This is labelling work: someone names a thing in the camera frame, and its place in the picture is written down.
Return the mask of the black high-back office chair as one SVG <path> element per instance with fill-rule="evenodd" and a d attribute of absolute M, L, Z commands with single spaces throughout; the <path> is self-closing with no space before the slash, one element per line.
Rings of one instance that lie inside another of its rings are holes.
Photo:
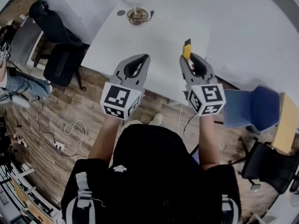
<path fill-rule="evenodd" d="M 50 54 L 45 54 L 42 46 L 34 60 L 34 67 L 39 60 L 46 59 L 44 77 L 55 85 L 67 87 L 73 77 L 76 78 L 79 89 L 82 86 L 79 68 L 89 45 L 83 43 L 64 24 L 58 13 L 49 9 L 45 0 L 37 0 L 29 9 L 29 16 L 43 31 L 47 41 L 55 44 Z"/>

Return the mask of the person's black shirt torso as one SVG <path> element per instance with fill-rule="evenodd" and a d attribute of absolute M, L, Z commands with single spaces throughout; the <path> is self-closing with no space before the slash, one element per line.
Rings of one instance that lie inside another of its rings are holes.
<path fill-rule="evenodd" d="M 175 132 L 143 124 L 124 129 L 112 166 L 75 163 L 61 208 L 66 224 L 222 224 L 242 211 L 233 166 L 204 170 Z"/>

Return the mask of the yellow utility knife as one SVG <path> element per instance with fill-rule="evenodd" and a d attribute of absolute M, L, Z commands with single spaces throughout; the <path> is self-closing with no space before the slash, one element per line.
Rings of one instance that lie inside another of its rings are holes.
<path fill-rule="evenodd" d="M 190 61 L 191 52 L 192 52 L 191 39 L 188 39 L 184 43 L 183 53 L 182 53 L 182 56 L 186 60 L 187 63 L 189 63 L 189 61 Z"/>

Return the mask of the dark side desk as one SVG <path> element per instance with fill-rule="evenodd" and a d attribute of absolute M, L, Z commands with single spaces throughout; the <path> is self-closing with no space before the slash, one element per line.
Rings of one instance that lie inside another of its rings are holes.
<path fill-rule="evenodd" d="M 11 41 L 10 60 L 15 64 L 27 65 L 43 35 L 41 28 L 26 16 Z"/>

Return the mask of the light wooden table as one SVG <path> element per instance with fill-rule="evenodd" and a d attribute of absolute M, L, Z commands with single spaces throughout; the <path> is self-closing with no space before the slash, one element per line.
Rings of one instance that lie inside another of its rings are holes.
<path fill-rule="evenodd" d="M 280 119 L 272 146 L 285 154 L 289 154 L 298 127 L 299 108 L 285 92 L 281 93 L 280 101 Z"/>

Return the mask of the person's right forearm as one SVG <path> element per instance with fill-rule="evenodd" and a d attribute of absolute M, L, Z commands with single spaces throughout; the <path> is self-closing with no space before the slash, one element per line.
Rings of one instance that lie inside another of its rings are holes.
<path fill-rule="evenodd" d="M 199 118 L 198 153 L 200 166 L 204 170 L 218 166 L 221 163 L 212 115 L 201 116 Z"/>

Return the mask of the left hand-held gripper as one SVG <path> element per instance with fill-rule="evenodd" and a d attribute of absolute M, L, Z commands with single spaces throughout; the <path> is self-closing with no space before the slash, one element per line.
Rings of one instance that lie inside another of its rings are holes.
<path fill-rule="evenodd" d="M 103 112 L 127 120 L 144 95 L 143 85 L 150 65 L 148 54 L 131 56 L 121 61 L 109 82 L 106 82 L 100 99 Z"/>

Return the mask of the blue chair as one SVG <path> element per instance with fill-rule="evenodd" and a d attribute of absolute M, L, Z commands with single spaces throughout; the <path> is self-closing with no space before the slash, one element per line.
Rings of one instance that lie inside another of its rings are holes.
<path fill-rule="evenodd" d="M 249 127 L 260 134 L 278 124 L 280 96 L 273 89 L 259 85 L 253 91 L 225 90 L 224 126 Z"/>

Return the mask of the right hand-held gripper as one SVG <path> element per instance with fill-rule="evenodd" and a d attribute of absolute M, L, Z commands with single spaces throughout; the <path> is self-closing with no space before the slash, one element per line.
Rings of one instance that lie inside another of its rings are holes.
<path fill-rule="evenodd" d="M 185 97 L 197 116 L 218 114 L 226 103 L 223 85 L 218 83 L 212 66 L 201 56 L 191 53 L 193 72 L 181 55 L 179 64 L 186 81 Z"/>

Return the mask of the person's left forearm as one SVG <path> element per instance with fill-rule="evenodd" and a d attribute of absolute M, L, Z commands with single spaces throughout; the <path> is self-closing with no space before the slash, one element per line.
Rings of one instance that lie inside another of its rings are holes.
<path fill-rule="evenodd" d="M 89 159 L 102 159 L 107 164 L 110 163 L 119 126 L 119 119 L 111 116 L 105 118 L 95 143 L 88 155 Z"/>

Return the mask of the black mesh office chair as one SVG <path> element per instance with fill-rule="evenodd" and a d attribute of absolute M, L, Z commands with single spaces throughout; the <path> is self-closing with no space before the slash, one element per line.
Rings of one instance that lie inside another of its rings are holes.
<path fill-rule="evenodd" d="M 281 154 L 272 149 L 267 142 L 259 142 L 258 138 L 254 138 L 255 143 L 248 150 L 243 138 L 238 140 L 242 144 L 245 156 L 233 164 L 244 162 L 242 178 L 249 180 L 252 188 L 259 188 L 259 185 L 253 182 L 259 180 L 272 186 L 278 194 L 285 193 L 297 172 L 299 156 Z"/>

